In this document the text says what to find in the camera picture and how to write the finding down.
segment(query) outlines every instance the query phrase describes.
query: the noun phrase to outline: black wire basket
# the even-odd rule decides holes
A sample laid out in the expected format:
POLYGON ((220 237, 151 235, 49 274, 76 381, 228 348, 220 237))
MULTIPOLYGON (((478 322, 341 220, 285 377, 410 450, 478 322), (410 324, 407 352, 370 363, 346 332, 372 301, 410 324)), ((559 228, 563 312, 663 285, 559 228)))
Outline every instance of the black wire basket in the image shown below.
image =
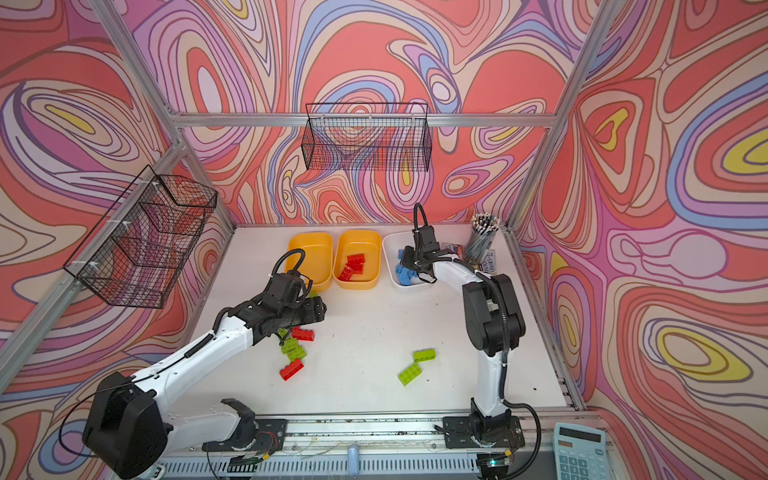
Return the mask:
POLYGON ((109 305, 163 308, 217 198, 186 177, 154 175, 79 271, 65 270, 109 305))
POLYGON ((307 170, 429 171, 426 103, 306 104, 307 170))

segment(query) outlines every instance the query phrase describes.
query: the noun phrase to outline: white tabletop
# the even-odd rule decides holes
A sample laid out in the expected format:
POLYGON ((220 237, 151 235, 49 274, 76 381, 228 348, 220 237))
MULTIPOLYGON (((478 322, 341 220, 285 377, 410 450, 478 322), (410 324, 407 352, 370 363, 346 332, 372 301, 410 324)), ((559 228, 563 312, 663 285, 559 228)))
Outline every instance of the white tabletop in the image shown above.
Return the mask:
MULTIPOLYGON (((236 230, 192 338, 210 329, 216 313, 260 293, 275 261, 291 237, 328 232, 336 242, 354 227, 242 227, 236 230)), ((390 233, 403 225, 359 227, 390 233)), ((436 225, 438 241, 464 243, 469 225, 436 225)), ((557 376, 531 312, 528 298, 501 234, 494 239, 498 273, 512 278, 527 332, 511 355, 506 396, 534 407, 565 406, 557 376)), ((347 412, 437 412, 469 408, 477 379, 477 351, 465 330, 463 302, 451 287, 437 282, 421 293, 402 294, 382 272, 372 290, 321 293, 328 306, 315 331, 304 368, 287 382, 279 371, 288 364, 278 340, 270 337, 228 360, 176 403, 188 410, 234 397, 257 414, 347 412), (403 387, 398 373, 412 363, 414 350, 434 348, 437 358, 422 362, 423 373, 403 387)))

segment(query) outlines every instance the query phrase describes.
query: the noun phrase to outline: bundle of pencils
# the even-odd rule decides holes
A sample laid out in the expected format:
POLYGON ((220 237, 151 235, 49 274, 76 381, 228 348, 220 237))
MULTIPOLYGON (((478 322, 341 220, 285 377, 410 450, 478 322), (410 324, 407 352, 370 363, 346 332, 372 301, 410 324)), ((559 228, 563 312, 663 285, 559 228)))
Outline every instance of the bundle of pencils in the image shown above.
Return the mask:
POLYGON ((493 237, 498 230, 498 218, 491 214, 474 214, 472 216, 472 235, 464 246, 464 261, 471 265, 479 265, 484 259, 493 237))

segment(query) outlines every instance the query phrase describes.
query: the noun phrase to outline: green lego brick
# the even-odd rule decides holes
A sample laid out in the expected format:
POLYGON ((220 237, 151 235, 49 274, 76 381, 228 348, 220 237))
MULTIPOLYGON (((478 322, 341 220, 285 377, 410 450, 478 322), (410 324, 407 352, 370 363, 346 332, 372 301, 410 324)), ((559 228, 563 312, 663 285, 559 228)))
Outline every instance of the green lego brick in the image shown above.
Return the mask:
POLYGON ((436 356, 435 349, 419 350, 413 353, 413 361, 424 362, 426 360, 434 360, 436 356))
POLYGON ((306 356, 306 352, 304 351, 304 348, 301 346, 296 347, 295 349, 291 350, 287 353, 288 360, 291 362, 295 359, 302 359, 306 356))
POLYGON ((414 363, 407 369, 400 372, 400 374, 397 375, 397 378, 400 379, 400 383, 402 383, 402 386, 406 386, 411 382, 411 380, 421 375, 421 373, 422 373, 422 370, 419 368, 418 365, 414 363))
POLYGON ((287 339, 285 342, 283 342, 283 353, 288 353, 291 350, 295 349, 299 346, 299 340, 297 339, 287 339))

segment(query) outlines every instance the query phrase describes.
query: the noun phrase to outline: calculator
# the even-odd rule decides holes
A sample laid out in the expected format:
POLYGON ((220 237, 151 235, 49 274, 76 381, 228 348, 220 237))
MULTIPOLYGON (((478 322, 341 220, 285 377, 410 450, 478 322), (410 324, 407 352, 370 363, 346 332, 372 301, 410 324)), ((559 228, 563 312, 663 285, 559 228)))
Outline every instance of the calculator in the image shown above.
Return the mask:
POLYGON ((554 461, 558 480, 609 480, 605 432, 571 423, 554 426, 554 461))

